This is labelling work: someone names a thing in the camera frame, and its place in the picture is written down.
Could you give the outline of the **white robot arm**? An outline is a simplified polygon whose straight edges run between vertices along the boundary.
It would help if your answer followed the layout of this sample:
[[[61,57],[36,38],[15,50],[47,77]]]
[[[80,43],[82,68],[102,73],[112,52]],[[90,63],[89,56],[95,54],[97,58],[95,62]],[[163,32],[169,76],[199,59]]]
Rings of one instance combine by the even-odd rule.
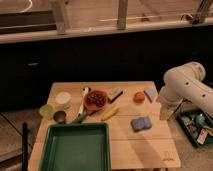
[[[165,72],[164,86],[157,101],[160,119],[168,120],[178,105],[187,99],[213,117],[213,88],[203,83],[206,71],[202,64],[189,62]]]

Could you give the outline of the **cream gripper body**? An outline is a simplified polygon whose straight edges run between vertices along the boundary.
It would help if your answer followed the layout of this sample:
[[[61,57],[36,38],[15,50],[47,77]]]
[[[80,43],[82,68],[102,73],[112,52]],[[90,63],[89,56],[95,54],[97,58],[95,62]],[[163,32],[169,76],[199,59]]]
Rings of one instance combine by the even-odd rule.
[[[168,120],[178,106],[177,102],[161,101],[160,104],[161,104],[160,108],[161,120]]]

